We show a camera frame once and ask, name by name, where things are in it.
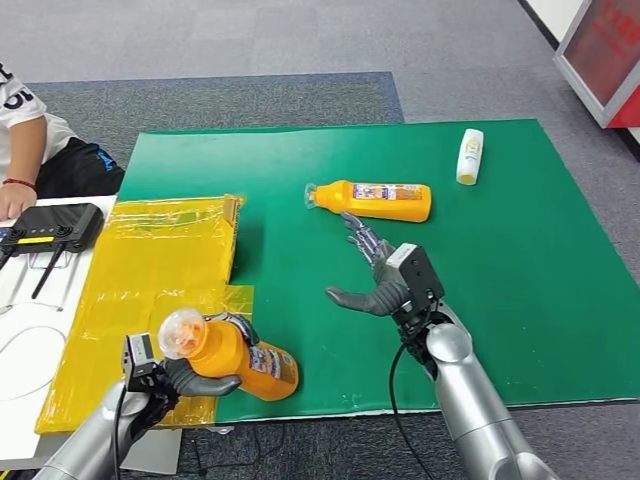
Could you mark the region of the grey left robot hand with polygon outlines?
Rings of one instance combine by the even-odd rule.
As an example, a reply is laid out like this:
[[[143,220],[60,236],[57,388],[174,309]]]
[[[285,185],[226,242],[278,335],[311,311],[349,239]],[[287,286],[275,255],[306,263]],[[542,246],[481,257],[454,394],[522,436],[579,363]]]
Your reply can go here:
[[[242,315],[225,313],[224,317],[220,315],[220,318],[240,331],[248,347],[255,346],[260,340],[252,324]],[[228,395],[242,385],[242,380],[237,375],[214,378],[197,374],[186,359],[165,359],[162,364],[168,384],[179,396],[220,397]]]

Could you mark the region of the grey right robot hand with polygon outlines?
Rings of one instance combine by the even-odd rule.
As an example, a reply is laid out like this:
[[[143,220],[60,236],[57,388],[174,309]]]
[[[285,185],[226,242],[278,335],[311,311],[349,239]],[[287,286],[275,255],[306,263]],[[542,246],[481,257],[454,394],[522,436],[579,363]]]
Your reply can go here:
[[[328,286],[325,294],[329,299],[341,308],[379,317],[392,315],[410,300],[406,284],[386,264],[387,259],[395,251],[393,246],[380,239],[355,215],[342,212],[340,217],[351,232],[348,241],[355,245],[370,267],[375,288],[370,293],[350,293]]]

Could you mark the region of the person's hand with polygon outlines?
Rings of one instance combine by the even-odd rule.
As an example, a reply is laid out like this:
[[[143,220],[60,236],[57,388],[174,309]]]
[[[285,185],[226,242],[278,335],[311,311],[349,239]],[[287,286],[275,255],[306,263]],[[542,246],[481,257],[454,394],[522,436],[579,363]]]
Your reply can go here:
[[[1,187],[0,215],[2,221],[19,217],[24,210],[34,206],[37,194],[31,187],[22,184],[5,184]]]

